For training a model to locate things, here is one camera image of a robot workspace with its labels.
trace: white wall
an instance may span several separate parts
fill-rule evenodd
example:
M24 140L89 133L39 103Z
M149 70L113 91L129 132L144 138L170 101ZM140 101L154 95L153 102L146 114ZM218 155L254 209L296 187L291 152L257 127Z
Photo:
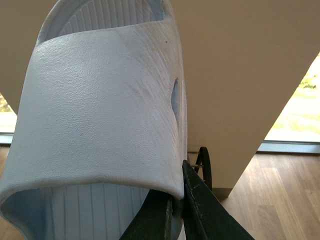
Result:
M207 146L213 187L233 188L320 51L320 2L171 1L183 48L188 147ZM0 92L15 111L54 2L1 4Z

